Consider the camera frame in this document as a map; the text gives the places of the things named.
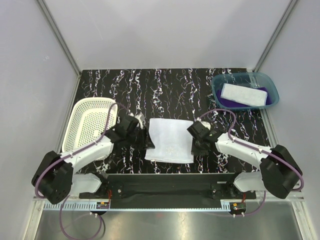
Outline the pale lavender towel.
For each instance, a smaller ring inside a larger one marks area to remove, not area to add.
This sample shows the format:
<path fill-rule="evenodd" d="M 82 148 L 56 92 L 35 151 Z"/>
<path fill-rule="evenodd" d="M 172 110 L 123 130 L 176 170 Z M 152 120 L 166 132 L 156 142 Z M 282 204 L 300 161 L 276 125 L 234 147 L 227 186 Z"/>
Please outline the pale lavender towel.
<path fill-rule="evenodd" d="M 147 149 L 145 159 L 149 161 L 192 164 L 192 135 L 187 131 L 193 124 L 190 120 L 151 118 L 149 136 L 154 144 Z"/>

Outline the purple towel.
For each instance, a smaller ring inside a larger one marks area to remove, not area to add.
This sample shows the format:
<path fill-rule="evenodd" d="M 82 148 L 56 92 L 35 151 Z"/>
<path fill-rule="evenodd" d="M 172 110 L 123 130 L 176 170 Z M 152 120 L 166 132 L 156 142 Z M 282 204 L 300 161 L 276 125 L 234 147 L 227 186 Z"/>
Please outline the purple towel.
<path fill-rule="evenodd" d="M 215 92 L 219 104 L 228 109 L 263 109 L 279 102 L 279 96 L 268 92 L 266 87 L 250 88 L 225 84 Z"/>

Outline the light blue towel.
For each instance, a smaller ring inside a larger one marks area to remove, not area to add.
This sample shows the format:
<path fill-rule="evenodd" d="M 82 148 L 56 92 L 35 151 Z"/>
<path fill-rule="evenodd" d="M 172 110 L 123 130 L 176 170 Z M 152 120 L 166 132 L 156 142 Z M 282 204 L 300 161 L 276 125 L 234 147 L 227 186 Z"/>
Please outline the light blue towel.
<path fill-rule="evenodd" d="M 246 106 L 259 107 L 266 104 L 268 93 L 257 88 L 225 83 L 220 97 Z"/>

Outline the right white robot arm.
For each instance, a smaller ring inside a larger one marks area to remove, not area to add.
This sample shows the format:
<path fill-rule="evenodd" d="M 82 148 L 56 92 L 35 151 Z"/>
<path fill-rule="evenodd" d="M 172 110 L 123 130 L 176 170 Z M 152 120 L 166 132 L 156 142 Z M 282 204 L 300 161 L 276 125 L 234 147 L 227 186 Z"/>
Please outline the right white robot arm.
<path fill-rule="evenodd" d="M 278 199 L 285 199 L 301 181 L 302 170 L 282 145 L 259 146 L 228 132 L 211 130 L 201 121 L 194 122 L 187 131 L 192 136 L 191 153 L 194 156 L 217 151 L 257 168 L 257 172 L 241 172 L 231 178 L 227 192 L 232 198 L 239 198 L 249 191 L 267 191 Z"/>

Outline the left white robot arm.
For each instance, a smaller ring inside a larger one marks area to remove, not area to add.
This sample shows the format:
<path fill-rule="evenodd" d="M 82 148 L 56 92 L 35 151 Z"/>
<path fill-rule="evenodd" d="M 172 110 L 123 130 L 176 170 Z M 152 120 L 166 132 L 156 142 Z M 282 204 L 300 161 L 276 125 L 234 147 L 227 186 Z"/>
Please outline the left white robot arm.
<path fill-rule="evenodd" d="M 122 148 L 154 149 L 144 121 L 143 114 L 125 115 L 97 139 L 81 147 L 69 152 L 46 153 L 31 180 L 36 195 L 51 204 L 58 204 L 69 195 L 81 193 L 92 193 L 97 198 L 103 198 L 108 193 L 108 186 L 102 177 L 96 173 L 79 174 L 78 171 Z"/>

